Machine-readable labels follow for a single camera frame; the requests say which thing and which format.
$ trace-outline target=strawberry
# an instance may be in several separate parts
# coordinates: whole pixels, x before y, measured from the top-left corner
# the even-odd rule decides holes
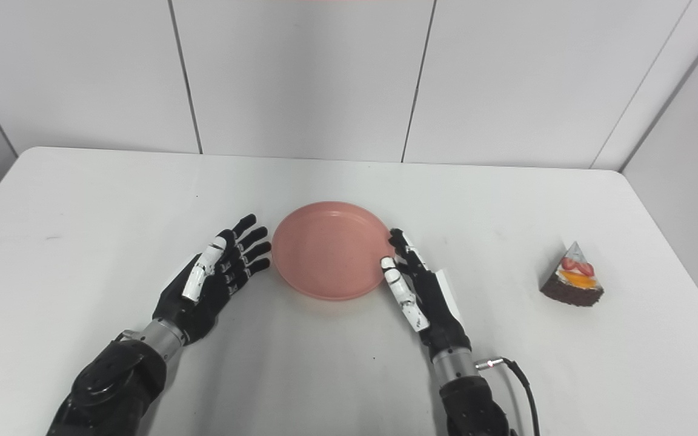
[[[576,268],[576,262],[573,259],[570,259],[570,257],[563,257],[562,258],[562,268],[565,268],[565,270],[573,270]]]
[[[576,262],[576,268],[578,268],[578,271],[581,271],[584,276],[587,276],[587,277],[594,276],[594,267],[588,262],[585,262],[585,263]]]

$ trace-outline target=silver cylindrical wrist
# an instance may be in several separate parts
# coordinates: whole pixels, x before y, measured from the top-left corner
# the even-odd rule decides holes
[[[152,350],[155,350],[163,358],[164,362],[177,354],[179,348],[185,344],[185,334],[169,321],[163,318],[150,321],[149,325],[141,332],[130,331],[127,329],[122,332],[122,336],[126,339],[140,340],[147,344]]]
[[[460,377],[479,373],[468,348],[449,348],[435,354],[433,369],[438,386],[443,386]]]

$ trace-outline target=robotic hand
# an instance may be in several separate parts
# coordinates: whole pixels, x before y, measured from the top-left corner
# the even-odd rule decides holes
[[[507,436],[508,420],[493,401],[487,381],[479,376],[470,339],[443,271],[432,272],[400,229],[390,231],[398,262],[383,257],[382,270],[405,318],[430,351],[448,416],[450,436]],[[404,279],[410,278],[413,289]]]
[[[141,332],[124,331],[83,369],[56,412],[49,436],[133,436],[161,394],[166,362],[211,331],[216,317],[249,278],[270,265],[258,241],[268,230],[245,216],[220,232],[161,293],[153,320]]]

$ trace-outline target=black forearm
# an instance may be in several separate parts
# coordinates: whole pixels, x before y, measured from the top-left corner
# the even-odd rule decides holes
[[[166,381],[166,362],[140,340],[114,340],[72,384],[48,436],[134,436]]]
[[[508,420],[492,399],[487,381],[473,375],[449,381],[440,399],[448,416],[450,436],[507,436]]]

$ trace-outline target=cake slice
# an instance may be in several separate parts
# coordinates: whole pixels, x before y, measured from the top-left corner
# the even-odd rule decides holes
[[[605,293],[594,277],[594,267],[587,262],[577,242],[573,242],[540,291],[573,306],[593,306]]]

